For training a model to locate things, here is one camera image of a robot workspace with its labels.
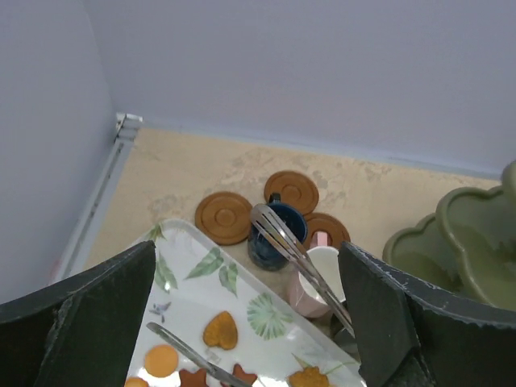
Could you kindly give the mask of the maple leaf cookie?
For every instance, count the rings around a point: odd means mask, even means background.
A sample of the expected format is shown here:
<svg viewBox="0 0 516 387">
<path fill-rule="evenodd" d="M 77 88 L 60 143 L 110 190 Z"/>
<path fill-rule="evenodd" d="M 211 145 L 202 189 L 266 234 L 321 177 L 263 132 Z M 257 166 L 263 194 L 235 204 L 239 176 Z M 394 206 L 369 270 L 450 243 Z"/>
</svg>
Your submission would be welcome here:
<svg viewBox="0 0 516 387">
<path fill-rule="evenodd" d="M 329 387 L 330 382 L 318 367 L 306 367 L 288 377 L 291 387 Z"/>
</svg>

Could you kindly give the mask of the round orange cookie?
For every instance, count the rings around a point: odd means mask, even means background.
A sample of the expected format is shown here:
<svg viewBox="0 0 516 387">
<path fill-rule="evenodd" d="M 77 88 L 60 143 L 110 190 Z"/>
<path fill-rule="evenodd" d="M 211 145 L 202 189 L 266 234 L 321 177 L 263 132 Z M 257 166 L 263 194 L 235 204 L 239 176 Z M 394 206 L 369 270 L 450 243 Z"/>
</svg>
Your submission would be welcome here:
<svg viewBox="0 0 516 387">
<path fill-rule="evenodd" d="M 161 344 L 150 349 L 144 357 L 144 367 L 148 374 L 157 378 L 172 375 L 178 366 L 178 353 L 168 344 Z"/>
</svg>

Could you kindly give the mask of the dark star cookie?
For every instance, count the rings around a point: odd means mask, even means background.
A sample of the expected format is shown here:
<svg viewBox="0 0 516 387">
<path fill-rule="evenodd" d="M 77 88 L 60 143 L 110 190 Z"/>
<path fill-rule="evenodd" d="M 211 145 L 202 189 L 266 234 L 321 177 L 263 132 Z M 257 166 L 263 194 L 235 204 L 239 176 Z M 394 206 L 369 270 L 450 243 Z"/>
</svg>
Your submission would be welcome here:
<svg viewBox="0 0 516 387">
<path fill-rule="evenodd" d="M 248 385 L 253 385 L 253 383 L 258 378 L 258 376 L 255 373 L 245 372 L 240 364 L 234 365 L 232 374 L 241 381 L 247 383 Z"/>
<path fill-rule="evenodd" d="M 181 369 L 179 371 L 180 387 L 207 387 L 206 375 L 207 372 L 204 368 L 200 368 L 195 372 Z"/>
</svg>

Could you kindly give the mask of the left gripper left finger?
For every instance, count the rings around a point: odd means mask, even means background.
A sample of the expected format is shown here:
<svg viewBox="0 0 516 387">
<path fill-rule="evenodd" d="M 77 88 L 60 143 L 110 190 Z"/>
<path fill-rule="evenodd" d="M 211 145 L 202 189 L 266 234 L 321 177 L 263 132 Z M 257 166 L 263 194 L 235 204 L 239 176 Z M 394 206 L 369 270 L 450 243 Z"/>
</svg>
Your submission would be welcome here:
<svg viewBox="0 0 516 387">
<path fill-rule="evenodd" d="M 3 386 L 122 386 L 154 281 L 144 241 L 1 305 Z"/>
</svg>

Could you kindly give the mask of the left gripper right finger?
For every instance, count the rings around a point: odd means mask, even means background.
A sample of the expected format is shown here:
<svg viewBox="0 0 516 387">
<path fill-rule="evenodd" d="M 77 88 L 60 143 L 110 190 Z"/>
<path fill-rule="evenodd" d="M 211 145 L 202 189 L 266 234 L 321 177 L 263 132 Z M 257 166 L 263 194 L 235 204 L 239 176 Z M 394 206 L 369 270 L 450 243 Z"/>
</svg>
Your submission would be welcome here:
<svg viewBox="0 0 516 387">
<path fill-rule="evenodd" d="M 368 386 L 513 386 L 515 313 L 462 298 L 352 243 L 339 272 Z"/>
</svg>

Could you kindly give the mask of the heart cookie light brown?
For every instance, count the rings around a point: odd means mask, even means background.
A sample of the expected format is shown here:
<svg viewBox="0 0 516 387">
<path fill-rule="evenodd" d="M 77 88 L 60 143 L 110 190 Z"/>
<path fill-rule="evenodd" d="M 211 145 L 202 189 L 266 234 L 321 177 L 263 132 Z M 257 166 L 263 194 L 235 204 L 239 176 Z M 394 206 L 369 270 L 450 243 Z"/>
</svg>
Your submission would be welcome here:
<svg viewBox="0 0 516 387">
<path fill-rule="evenodd" d="M 208 347 L 220 347 L 232 350 L 238 343 L 238 329 L 231 314 L 224 310 L 212 318 L 202 334 L 203 342 Z"/>
</svg>

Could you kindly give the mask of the metal tongs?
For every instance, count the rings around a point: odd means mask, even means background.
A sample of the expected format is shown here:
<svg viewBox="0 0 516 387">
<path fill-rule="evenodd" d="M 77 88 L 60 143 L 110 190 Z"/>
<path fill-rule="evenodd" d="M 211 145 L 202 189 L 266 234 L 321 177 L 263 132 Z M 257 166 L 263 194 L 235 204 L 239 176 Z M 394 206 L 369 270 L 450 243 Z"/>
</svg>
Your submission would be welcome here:
<svg viewBox="0 0 516 387">
<path fill-rule="evenodd" d="M 287 230 L 288 234 L 281 240 L 287 247 L 284 252 L 285 257 L 291 262 L 296 269 L 301 272 L 305 279 L 318 291 L 318 294 L 324 299 L 326 304 L 330 307 L 337 319 L 343 324 L 343 327 L 348 331 L 351 337 L 355 336 L 352 328 L 352 321 L 347 309 L 342 306 L 342 302 L 335 296 L 330 286 L 323 279 L 318 270 L 314 267 L 311 259 L 308 256 L 307 250 L 304 248 L 295 236 Z M 200 354 L 193 350 L 188 344 L 176 337 L 172 332 L 162 327 L 156 322 L 149 322 L 146 327 L 161 337 L 166 343 L 171 344 L 181 354 L 193 361 L 198 367 L 204 368 L 207 373 L 213 378 L 230 386 L 247 386 L 248 384 L 241 381 L 234 375 L 223 370 L 219 366 L 210 363 L 204 359 Z"/>
</svg>

